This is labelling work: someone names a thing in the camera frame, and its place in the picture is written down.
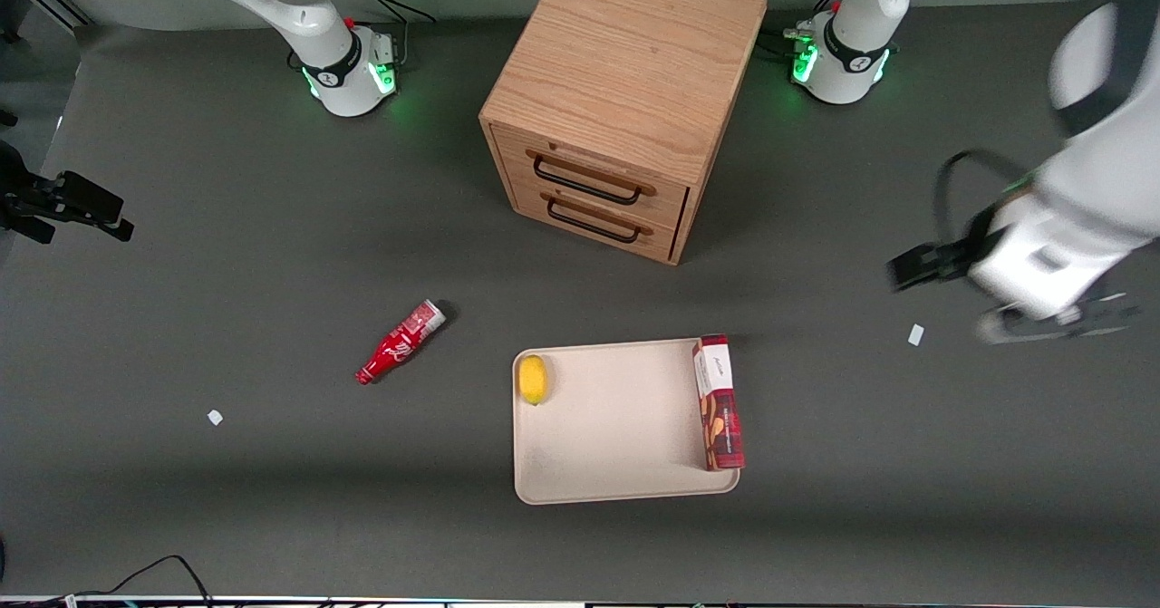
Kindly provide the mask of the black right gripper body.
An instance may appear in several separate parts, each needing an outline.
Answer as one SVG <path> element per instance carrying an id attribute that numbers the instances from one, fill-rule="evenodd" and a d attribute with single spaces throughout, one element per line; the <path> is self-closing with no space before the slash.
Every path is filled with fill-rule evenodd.
<path id="1" fill-rule="evenodd" d="M 53 243 L 61 174 L 45 178 L 26 167 L 19 150 L 1 142 L 1 227 L 34 243 Z"/>

